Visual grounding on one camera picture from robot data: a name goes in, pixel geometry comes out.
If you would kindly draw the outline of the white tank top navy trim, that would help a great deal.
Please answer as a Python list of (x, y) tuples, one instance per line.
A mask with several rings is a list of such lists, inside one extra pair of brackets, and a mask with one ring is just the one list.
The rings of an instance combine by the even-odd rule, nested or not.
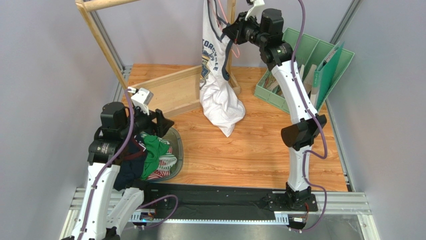
[(199, 101), (203, 114), (228, 138), (246, 110), (229, 84), (227, 71), (229, 52), (233, 43), (223, 32), (228, 26), (219, 16), (217, 2), (203, 2), (201, 74)]

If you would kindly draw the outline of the pink wire hanger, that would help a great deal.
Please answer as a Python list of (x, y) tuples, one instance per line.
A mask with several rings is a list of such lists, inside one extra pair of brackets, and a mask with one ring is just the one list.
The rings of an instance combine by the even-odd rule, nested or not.
[(220, 16), (221, 2), (205, 0), (202, 16), (202, 58), (210, 64), (223, 64), (232, 55), (234, 26)]

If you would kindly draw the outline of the red green striped garment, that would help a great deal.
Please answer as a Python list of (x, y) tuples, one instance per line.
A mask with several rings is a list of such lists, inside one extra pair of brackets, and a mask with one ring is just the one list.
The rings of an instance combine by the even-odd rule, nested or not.
[(147, 180), (157, 180), (169, 177), (172, 173), (172, 168), (177, 164), (178, 159), (173, 154), (173, 147), (170, 146), (168, 151), (159, 157), (159, 165), (148, 177)]

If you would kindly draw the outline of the green clipboard folder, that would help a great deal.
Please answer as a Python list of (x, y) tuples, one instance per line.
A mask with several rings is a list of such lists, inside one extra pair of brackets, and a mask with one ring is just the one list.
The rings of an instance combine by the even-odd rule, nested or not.
[(319, 62), (314, 73), (314, 81), (311, 96), (314, 98), (313, 106), (317, 111), (329, 90), (331, 81), (335, 75), (345, 42), (338, 42), (330, 52)]

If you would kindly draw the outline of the green file organizer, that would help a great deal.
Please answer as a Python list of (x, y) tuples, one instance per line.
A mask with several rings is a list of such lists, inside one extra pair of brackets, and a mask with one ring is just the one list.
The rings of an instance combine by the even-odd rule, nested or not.
[[(344, 49), (344, 45), (344, 42), (333, 45), (305, 33), (301, 37), (295, 69), (303, 70), (299, 73), (302, 88), (308, 93), (308, 102), (318, 112), (355, 55)], [(284, 94), (269, 70), (257, 83), (254, 96), (286, 113), (290, 112)]]

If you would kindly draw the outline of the book with colourful cover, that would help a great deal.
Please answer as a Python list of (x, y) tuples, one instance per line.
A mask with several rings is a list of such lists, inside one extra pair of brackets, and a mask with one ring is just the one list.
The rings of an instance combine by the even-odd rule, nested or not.
[(277, 82), (276, 78), (273, 76), (271, 72), (268, 73), (264, 80), (263, 88), (273, 92), (276, 87), (279, 86), (279, 83)]

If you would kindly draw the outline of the clear plastic laundry basket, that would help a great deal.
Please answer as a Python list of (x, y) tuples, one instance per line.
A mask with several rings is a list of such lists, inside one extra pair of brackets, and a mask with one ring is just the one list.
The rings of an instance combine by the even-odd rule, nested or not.
[(172, 172), (171, 172), (170, 176), (160, 178), (160, 179), (154, 179), (154, 180), (147, 180), (147, 179), (142, 180), (139, 177), (139, 179), (142, 180), (142, 181), (149, 181), (149, 182), (168, 181), (168, 180), (171, 180), (172, 178), (176, 177), (182, 169), (182, 165), (183, 165), (182, 142), (181, 142), (180, 136), (177, 134), (177, 132), (174, 129), (172, 129), (171, 132), (167, 133), (164, 137), (158, 137), (158, 138), (163, 139), (163, 141), (165, 143), (169, 144), (169, 146), (173, 148), (173, 154), (177, 157), (177, 163), (172, 168)]

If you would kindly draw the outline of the wooden clothes rack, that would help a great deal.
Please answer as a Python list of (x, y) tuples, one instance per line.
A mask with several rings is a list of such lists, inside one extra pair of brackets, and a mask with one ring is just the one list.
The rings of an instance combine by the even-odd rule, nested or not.
[(153, 91), (150, 106), (174, 117), (201, 107), (197, 90), (202, 67), (176, 64), (133, 64), (120, 62), (97, 12), (127, 4), (126, 0), (77, 0), (75, 5), (118, 80), (118, 89), (128, 87)]

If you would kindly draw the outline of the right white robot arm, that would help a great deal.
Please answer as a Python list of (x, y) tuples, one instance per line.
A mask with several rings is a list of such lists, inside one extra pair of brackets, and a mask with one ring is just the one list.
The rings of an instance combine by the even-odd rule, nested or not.
[(280, 132), (290, 158), (283, 202), (288, 209), (299, 210), (313, 201), (309, 159), (327, 118), (318, 114), (303, 89), (294, 48), (283, 40), (283, 26), (282, 12), (267, 8), (260, 22), (249, 12), (241, 12), (222, 32), (236, 45), (249, 42), (257, 46), (261, 60), (280, 86), (292, 123)]

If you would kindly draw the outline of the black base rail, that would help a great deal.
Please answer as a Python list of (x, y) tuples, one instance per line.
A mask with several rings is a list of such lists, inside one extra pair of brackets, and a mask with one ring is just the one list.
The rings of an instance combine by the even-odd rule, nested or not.
[(290, 207), (286, 192), (273, 188), (148, 183), (143, 190), (144, 203), (168, 196), (149, 206), (159, 219), (266, 221), (274, 220), (275, 212), (319, 211), (314, 194)]

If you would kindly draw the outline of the navy garment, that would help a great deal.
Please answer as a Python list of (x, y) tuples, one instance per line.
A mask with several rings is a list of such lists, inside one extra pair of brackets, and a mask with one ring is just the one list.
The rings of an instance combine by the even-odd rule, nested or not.
[(130, 187), (134, 180), (138, 179), (144, 171), (147, 148), (141, 134), (135, 135), (127, 144), (127, 151), (121, 163), (119, 173), (113, 184), (113, 188), (121, 191)]

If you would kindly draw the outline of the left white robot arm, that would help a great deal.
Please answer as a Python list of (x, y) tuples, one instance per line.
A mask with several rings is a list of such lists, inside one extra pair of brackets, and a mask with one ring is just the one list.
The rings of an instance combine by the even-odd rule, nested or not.
[(111, 212), (108, 211), (113, 185), (122, 162), (132, 160), (124, 151), (136, 134), (151, 130), (163, 137), (175, 124), (159, 109), (142, 112), (140, 107), (126, 107), (122, 102), (103, 106), (101, 126), (88, 148), (88, 177), (79, 215), (65, 237), (67, 240), (119, 240), (133, 212), (144, 202), (144, 191), (130, 187)]

